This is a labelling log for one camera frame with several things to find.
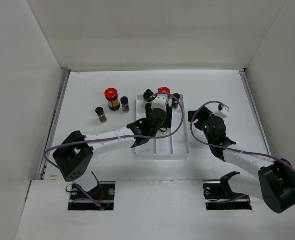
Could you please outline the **white powder black cap bottle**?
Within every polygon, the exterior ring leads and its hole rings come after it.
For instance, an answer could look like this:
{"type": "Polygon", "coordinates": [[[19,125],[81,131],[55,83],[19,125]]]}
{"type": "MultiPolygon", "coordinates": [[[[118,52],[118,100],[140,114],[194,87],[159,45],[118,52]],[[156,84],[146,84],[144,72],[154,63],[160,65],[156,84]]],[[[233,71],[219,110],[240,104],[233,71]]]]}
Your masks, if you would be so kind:
{"type": "Polygon", "coordinates": [[[151,89],[147,89],[143,94],[143,108],[145,109],[147,105],[151,105],[155,99],[155,95],[151,89]]]}

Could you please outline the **red lid chili sauce jar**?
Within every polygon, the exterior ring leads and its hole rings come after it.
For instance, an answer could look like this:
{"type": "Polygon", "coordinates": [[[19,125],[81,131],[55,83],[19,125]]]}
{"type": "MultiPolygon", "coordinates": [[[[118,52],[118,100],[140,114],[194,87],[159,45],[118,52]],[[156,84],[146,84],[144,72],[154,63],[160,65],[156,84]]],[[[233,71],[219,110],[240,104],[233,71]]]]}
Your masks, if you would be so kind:
{"type": "Polygon", "coordinates": [[[119,102],[119,95],[118,91],[115,88],[110,87],[106,89],[104,92],[104,96],[108,102],[108,107],[110,110],[118,111],[120,109],[121,104],[119,102]]]}

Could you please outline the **clear lid pepper grinder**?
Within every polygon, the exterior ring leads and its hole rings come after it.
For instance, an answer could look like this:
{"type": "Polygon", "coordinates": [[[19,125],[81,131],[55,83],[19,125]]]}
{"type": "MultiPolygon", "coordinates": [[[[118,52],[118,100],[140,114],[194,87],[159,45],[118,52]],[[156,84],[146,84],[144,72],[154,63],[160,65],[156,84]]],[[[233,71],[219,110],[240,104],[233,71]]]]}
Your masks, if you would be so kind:
{"type": "Polygon", "coordinates": [[[165,120],[163,122],[163,124],[161,125],[161,127],[159,128],[159,131],[161,133],[166,133],[169,128],[171,128],[171,123],[169,123],[167,120],[165,120]]]}

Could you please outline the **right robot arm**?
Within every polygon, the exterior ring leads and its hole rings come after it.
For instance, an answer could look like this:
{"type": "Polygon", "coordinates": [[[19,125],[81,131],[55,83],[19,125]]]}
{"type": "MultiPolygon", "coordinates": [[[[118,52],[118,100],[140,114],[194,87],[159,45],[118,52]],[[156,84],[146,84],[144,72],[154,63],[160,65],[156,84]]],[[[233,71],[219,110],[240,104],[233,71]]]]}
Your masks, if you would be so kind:
{"type": "Polygon", "coordinates": [[[221,103],[216,112],[206,106],[188,112],[190,127],[204,133],[204,145],[209,146],[216,158],[254,177],[253,181],[242,183],[235,180],[239,173],[231,172],[221,178],[220,194],[225,198],[231,198],[236,193],[250,195],[263,200],[273,212],[283,213],[295,205],[295,169],[284,158],[241,150],[235,141],[227,137],[224,119],[229,111],[229,107],[221,103]]]}

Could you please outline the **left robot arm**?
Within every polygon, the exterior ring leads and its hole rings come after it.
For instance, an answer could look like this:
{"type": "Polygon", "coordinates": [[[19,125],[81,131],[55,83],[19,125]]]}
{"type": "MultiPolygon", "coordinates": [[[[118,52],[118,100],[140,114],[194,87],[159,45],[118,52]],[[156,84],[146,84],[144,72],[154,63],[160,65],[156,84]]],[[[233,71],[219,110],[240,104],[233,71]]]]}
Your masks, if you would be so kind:
{"type": "Polygon", "coordinates": [[[59,145],[53,158],[67,183],[82,188],[88,199],[95,199],[100,187],[88,169],[92,158],[119,149],[133,149],[154,140],[160,130],[172,126],[171,106],[148,106],[145,118],[108,133],[91,135],[87,140],[79,130],[72,132],[59,145]]]}

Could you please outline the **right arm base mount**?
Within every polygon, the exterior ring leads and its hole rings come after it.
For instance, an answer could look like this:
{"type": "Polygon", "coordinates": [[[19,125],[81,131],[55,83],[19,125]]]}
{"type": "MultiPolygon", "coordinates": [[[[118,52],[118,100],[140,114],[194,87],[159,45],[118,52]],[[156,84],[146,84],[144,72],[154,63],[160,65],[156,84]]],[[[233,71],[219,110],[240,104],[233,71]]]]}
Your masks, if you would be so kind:
{"type": "Polygon", "coordinates": [[[205,207],[208,211],[252,210],[250,197],[233,192],[230,187],[229,180],[239,174],[239,172],[233,171],[219,180],[206,180],[203,182],[205,207]]]}

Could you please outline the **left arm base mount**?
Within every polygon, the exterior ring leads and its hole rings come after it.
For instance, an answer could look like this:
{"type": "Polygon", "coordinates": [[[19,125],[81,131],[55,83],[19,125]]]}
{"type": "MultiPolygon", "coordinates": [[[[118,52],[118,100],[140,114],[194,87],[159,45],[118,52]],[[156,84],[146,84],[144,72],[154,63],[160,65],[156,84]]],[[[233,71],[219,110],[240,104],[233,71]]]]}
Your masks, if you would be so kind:
{"type": "Polygon", "coordinates": [[[100,181],[92,171],[87,178],[94,188],[86,193],[77,183],[69,184],[65,191],[69,194],[69,211],[113,211],[115,205],[116,182],[100,181]]]}

